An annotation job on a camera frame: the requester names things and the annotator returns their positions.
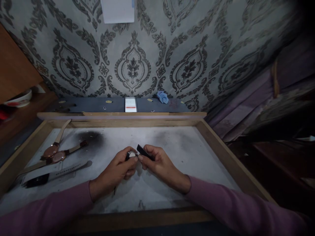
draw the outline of white paper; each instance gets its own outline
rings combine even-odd
[[[102,0],[105,24],[135,22],[135,0]]]

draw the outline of pink long-sleeve shirt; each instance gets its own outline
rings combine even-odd
[[[308,219],[222,185],[189,177],[186,197],[221,223],[245,235],[306,235]],[[0,217],[1,235],[56,235],[70,220],[93,206],[89,181]]]

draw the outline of wooden furniture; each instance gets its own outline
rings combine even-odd
[[[15,108],[11,114],[12,119],[0,124],[0,145],[3,145],[36,118],[37,112],[43,111],[57,99],[57,96],[49,91],[38,71],[2,24],[0,24],[0,35],[0,104],[33,86],[39,85],[45,92],[33,93],[30,104]]]
[[[135,119],[135,113],[103,113],[97,114],[97,116],[94,116],[93,113],[89,113],[87,116],[83,117],[70,116],[73,120],[69,124],[69,127],[196,127],[205,142],[211,147],[220,162],[224,165],[226,170],[243,192],[257,194],[263,199],[276,204],[269,193],[236,158],[224,142],[216,135],[208,124],[200,118],[205,115],[206,113],[203,112],[192,112],[189,114],[162,113],[158,114],[158,116],[152,113],[143,113],[141,114],[142,118],[137,117]],[[45,114],[41,113],[39,116],[43,118]],[[57,118],[58,114],[55,113],[53,119],[44,120],[34,133],[0,168],[0,197],[5,194],[17,174],[33,157],[51,131],[54,128],[60,128],[65,119],[69,119],[69,116],[65,116],[65,118],[62,119]],[[105,230],[205,222],[210,220],[213,220],[213,216],[200,207],[85,215],[69,224],[63,232],[66,234],[76,234]]]
[[[0,24],[0,104],[43,81],[9,33]]]

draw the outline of white watch strap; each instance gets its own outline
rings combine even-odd
[[[87,164],[87,162],[88,161],[76,162],[75,164],[73,164],[69,167],[63,168],[61,171],[56,171],[56,172],[50,173],[48,181],[51,179],[59,178],[60,176],[68,174],[72,171],[75,171],[75,170],[81,168],[82,166],[84,166],[85,164]]]
[[[33,170],[33,171],[27,173],[23,177],[21,185],[24,186],[24,185],[26,185],[27,181],[34,179],[34,178],[37,178],[39,176],[49,174],[52,172],[60,171],[62,169],[62,163],[63,162],[58,162],[58,163],[53,164],[53,165],[47,165],[47,166],[41,167],[39,169],[36,169],[36,170]]]
[[[29,180],[37,178],[37,177],[45,175],[45,174],[49,174],[48,181],[51,179],[58,178],[62,175],[68,174],[72,171],[75,171],[75,170],[81,168],[82,166],[87,164],[87,162],[88,161],[76,162],[73,165],[71,165],[69,167],[65,167],[65,168],[62,168],[63,162],[58,162],[58,163],[53,164],[53,165],[48,165],[48,166],[42,167],[40,169],[36,169],[32,172],[29,172],[28,174],[26,174],[24,176],[21,185],[25,186]]]
[[[61,127],[60,131],[59,131],[59,134],[55,140],[55,143],[60,143],[60,140],[61,140],[61,137],[62,137],[62,134],[63,132],[65,131],[65,128],[67,127],[67,125],[71,122],[71,120],[67,120],[64,125]]]

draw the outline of wall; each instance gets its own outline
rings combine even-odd
[[[100,0],[1,1],[0,22],[59,96],[152,97],[209,111],[294,37],[285,0],[138,0],[104,24]]]

